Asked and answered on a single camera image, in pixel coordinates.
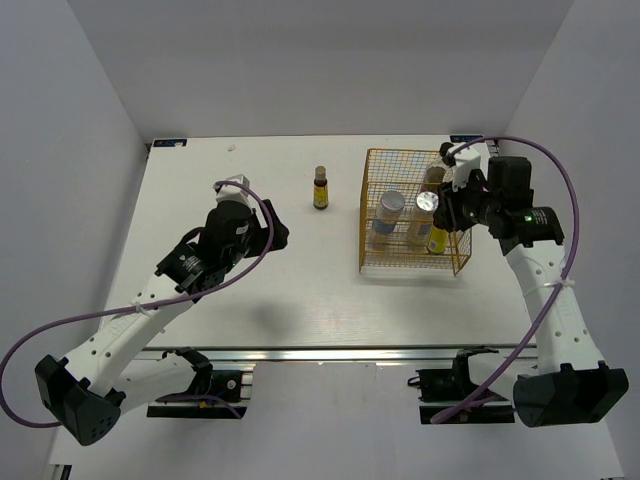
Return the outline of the white granule jar silver lid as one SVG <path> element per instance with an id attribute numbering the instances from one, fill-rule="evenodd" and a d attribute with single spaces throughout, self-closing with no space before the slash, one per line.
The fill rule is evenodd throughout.
<path id="1" fill-rule="evenodd" d="M 422 247 L 427 244 L 438 205 L 439 198 L 434 192 L 423 191 L 416 196 L 406 234 L 410 247 Z"/>

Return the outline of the dark sauce bottle red label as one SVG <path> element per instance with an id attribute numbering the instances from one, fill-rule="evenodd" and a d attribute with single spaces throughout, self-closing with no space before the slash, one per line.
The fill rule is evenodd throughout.
<path id="1" fill-rule="evenodd" d="M 451 168 L 441 157 L 432 161 L 423 176 L 422 190 L 436 193 L 441 184 L 451 180 Z"/>

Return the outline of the white jar blue label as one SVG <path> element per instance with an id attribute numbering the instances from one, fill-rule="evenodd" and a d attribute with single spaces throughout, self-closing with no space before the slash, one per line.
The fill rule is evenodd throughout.
<path id="1" fill-rule="evenodd" d="M 384 192 L 376 207 L 372 222 L 372 234 L 383 237 L 391 235 L 404 211 L 405 202 L 404 195 L 398 191 Z"/>

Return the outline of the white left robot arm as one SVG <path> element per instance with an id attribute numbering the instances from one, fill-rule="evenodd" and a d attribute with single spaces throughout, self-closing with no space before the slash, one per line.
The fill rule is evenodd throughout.
<path id="1" fill-rule="evenodd" d="M 202 227 L 189 231 L 159 262 L 134 299 L 130 314 L 114 316 L 61 359 L 45 356 L 35 367 L 41 400 L 82 446 L 102 439 L 126 412 L 165 396 L 205 396 L 210 361 L 191 347 L 171 349 L 140 370 L 131 361 L 178 316 L 198 302 L 198 293 L 222 284 L 244 258 L 286 247 L 289 230 L 271 202 L 271 227 L 260 225 L 244 201 L 222 200 Z"/>

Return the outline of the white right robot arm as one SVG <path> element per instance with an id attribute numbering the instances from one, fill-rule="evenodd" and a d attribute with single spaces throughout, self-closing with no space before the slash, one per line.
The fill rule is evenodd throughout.
<path id="1" fill-rule="evenodd" d="M 498 240 L 531 318 L 525 339 L 536 344 L 537 364 L 516 365 L 521 346 L 507 358 L 490 349 L 460 354 L 451 384 L 465 399 L 432 423 L 483 404 L 487 391 L 509 400 L 528 427 L 600 422 L 628 391 L 628 378 L 606 364 L 588 332 L 565 271 L 574 256 L 555 211 L 533 204 L 530 161 L 494 157 L 486 171 L 476 154 L 448 153 L 444 162 L 453 178 L 439 187 L 435 224 L 449 232 L 483 225 Z"/>

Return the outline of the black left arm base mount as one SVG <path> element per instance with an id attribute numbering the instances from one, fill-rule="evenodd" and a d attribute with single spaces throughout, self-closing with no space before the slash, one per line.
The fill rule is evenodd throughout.
<path id="1" fill-rule="evenodd" d="M 148 418 L 241 420 L 252 394 L 252 367 L 214 365 L 205 355 L 190 348 L 166 350 L 161 358 L 177 354 L 196 368 L 195 379 L 184 392 L 171 393 L 176 401 L 159 400 L 148 405 Z"/>

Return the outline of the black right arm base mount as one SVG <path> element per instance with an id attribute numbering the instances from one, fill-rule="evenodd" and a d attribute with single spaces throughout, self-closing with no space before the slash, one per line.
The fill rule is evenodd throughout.
<path id="1" fill-rule="evenodd" d="M 452 365 L 447 368 L 427 368 L 417 370 L 407 380 L 407 386 L 419 392 L 420 423 L 428 425 L 431 417 L 440 410 L 462 401 L 476 385 L 470 381 L 468 359 L 485 353 L 497 353 L 487 347 L 463 349 L 457 352 Z M 449 425 L 514 424 L 513 408 L 505 404 L 503 397 L 495 396 L 493 401 L 482 405 L 467 407 L 446 421 Z"/>

